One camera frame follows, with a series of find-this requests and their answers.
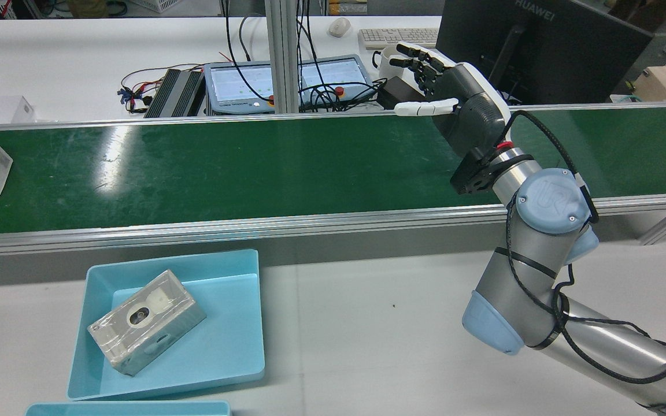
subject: keyboard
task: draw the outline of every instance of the keyboard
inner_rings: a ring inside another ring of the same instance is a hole
[[[436,46],[436,38],[438,38],[437,27],[359,29],[359,43],[368,50],[384,49],[397,44],[400,40],[431,48]]]

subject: white mug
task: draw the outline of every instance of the white mug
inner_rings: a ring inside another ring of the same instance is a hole
[[[380,54],[382,59],[379,64],[379,78],[390,79],[396,76],[402,78],[405,68],[390,65],[389,59],[397,56],[404,59],[405,56],[400,55],[399,52],[397,52],[397,48],[394,46],[384,48]]]

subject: ur logo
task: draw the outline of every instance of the ur logo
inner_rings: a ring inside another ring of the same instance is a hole
[[[539,191],[536,193],[536,204],[541,208],[555,211],[557,215],[563,215],[570,208],[574,208],[568,206],[572,202],[573,191],[556,182],[541,181]]]

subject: light blue joint cover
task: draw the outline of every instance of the light blue joint cover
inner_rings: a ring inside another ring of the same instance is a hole
[[[476,290],[472,291],[462,325],[476,339],[507,355],[516,355],[523,347],[518,332]]]
[[[587,227],[587,231],[585,231],[577,239],[577,241],[574,242],[572,249],[569,251],[569,254],[567,255],[567,260],[565,260],[565,266],[568,265],[569,263],[574,263],[574,261],[576,261],[578,258],[581,258],[587,253],[595,250],[595,248],[598,247],[599,244],[600,240],[598,240],[598,236],[595,235],[593,227],[592,226]]]
[[[590,209],[568,169],[551,168],[532,174],[516,195],[523,221],[546,234],[564,234],[581,227]]]

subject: metal pole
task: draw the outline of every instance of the metal pole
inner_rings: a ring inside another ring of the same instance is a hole
[[[275,113],[299,112],[297,1],[266,0]]]

